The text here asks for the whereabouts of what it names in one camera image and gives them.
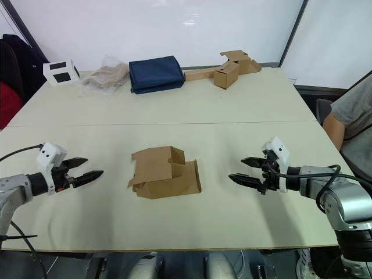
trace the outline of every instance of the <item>blue fabric pouch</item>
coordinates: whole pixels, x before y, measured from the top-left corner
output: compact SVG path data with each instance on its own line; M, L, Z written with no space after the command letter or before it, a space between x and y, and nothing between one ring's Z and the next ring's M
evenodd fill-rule
M129 62L132 92L143 94L181 87L185 75L174 56Z

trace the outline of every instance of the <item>black strap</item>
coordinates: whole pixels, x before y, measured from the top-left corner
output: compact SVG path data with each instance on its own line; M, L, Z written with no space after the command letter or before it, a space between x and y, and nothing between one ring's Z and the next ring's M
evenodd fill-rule
M355 138L357 135L360 135L362 132L368 130L368 129L371 128L371 127L372 127L372 124L369 124L368 126L365 126L363 129L361 129L361 130L359 131L359 133L353 135L353 136L350 137L350 138L344 138L344 141L349 141L349 140L351 140L352 138Z
M37 235L25 235L25 236L17 235L15 237L13 237L13 236L9 237L7 235L0 235L0 241L6 241L6 240L9 240L9 239L31 238L31 237L37 237Z

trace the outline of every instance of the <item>white table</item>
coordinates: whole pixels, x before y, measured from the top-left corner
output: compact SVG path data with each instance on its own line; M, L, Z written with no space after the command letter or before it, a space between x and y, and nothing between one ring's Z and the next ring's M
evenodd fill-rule
M89 161L70 172L103 169L93 183L20 207L14 221L41 251L155 251L253 249L336 245L315 201L297 192L256 190L232 182L231 173L261 177L240 162L263 156L261 146L279 136L293 166L340 164L351 174L326 133L280 69L240 76L228 90L210 80L144 95L125 84L112 98L80 98L75 85L45 84L0 133L0 155L55 142L68 158ZM149 200L128 181L131 154L172 145L198 160L202 193ZM0 164L0 177L31 174L36 151ZM15 232L11 228L9 235ZM7 241L5 249L27 249Z
M129 81L112 98L79 97L79 93L77 85L45 83L9 125L316 121L278 68L241 75L228 90L205 79L150 94L132 94Z
M9 127L0 133L1 153L47 139L64 146L69 158L89 158L72 175L105 171L81 188L36 197L20 207L13 220L26 234L39 235L32 243L42 251L336 245L315 201L298 192L262 196L228 178L231 173L260 177L259 169L240 160L262 156L261 146L273 135L291 151L293 166L339 163L344 173L351 173L315 122ZM183 149L186 160L198 160L202 193L156 200L137 197L127 188L134 174L131 154L170 144ZM37 171L36 155L29 151L7 159L0 177ZM6 241L3 247L27 249L22 241Z

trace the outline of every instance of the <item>cardboard piece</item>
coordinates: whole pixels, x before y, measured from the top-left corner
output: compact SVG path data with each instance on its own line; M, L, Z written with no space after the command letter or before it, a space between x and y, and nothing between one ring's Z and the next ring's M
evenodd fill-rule
M239 64L239 74L251 74L261 71L261 65L255 60L251 59L247 53L243 51L225 51L221 52L220 55L227 57L227 62L221 66L211 67L200 70L185 71L185 80L201 80L203 78L211 78L214 76L214 71L221 70L226 67L227 64L235 62Z
M228 62L225 62L221 66L217 66L217 67L211 67L211 68L200 69L200 70L185 71L185 81L202 80L204 78L212 78L213 75L214 75L214 71L223 69L227 63Z
M223 69L214 71L214 84L227 89L238 79L239 65L237 63L228 63Z
M128 183L137 196L158 199L202 191L198 164L185 162L184 152L173 146L148 148L132 154L135 174Z
M248 54L243 51L225 51L221 52L220 55L225 55L228 61L238 63L239 74L248 74L249 64L251 63Z

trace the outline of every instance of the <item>white wall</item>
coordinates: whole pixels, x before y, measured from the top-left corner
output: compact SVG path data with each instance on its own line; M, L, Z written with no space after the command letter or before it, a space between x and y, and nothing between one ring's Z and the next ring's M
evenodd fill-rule
M2 38L3 34L12 34L18 35L23 41L26 40L23 38L21 32L18 30L17 26L14 24L4 7L0 3L0 37Z
M372 70L372 1L309 0L283 68L300 85L357 82Z
M218 65L243 49L279 62L302 0L12 0L50 61L94 70L105 54L123 61L174 55L181 66Z

